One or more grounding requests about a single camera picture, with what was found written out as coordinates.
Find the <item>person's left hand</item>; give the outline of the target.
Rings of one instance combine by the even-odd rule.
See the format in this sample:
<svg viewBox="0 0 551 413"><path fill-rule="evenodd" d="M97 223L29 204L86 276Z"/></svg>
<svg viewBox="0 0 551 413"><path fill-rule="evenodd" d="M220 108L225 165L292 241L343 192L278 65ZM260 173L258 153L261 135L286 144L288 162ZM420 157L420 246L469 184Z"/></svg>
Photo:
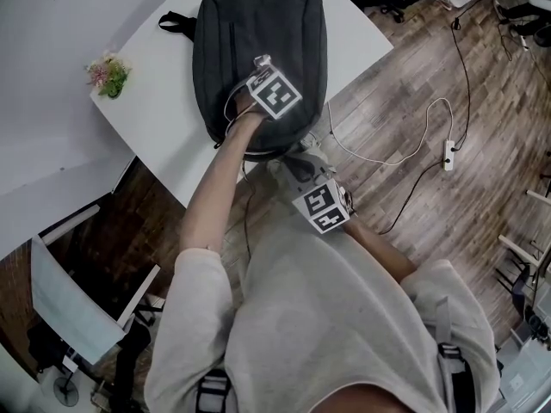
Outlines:
<svg viewBox="0 0 551 413"><path fill-rule="evenodd" d="M234 102L234 119L253 118L263 120L266 113L257 101L251 96L250 92L242 88L233 97Z"/></svg>

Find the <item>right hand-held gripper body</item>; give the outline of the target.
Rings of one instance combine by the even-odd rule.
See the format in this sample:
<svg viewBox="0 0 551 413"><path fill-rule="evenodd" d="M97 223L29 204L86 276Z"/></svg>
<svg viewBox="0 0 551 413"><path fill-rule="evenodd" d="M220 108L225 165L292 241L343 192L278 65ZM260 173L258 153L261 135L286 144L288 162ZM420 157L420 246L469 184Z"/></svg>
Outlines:
<svg viewBox="0 0 551 413"><path fill-rule="evenodd" d="M350 219L346 192L332 174L321 171L313 176L292 176L292 204L320 234L336 229Z"/></svg>

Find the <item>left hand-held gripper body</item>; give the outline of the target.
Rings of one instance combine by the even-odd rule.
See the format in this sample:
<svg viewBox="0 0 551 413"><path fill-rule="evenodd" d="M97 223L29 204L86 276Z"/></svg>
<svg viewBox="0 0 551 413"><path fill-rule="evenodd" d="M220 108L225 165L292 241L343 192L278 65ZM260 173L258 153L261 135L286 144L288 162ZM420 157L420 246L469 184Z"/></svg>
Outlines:
<svg viewBox="0 0 551 413"><path fill-rule="evenodd" d="M264 67L249 77L252 98L273 119L279 120L301 101L299 91L275 67Z"/></svg>

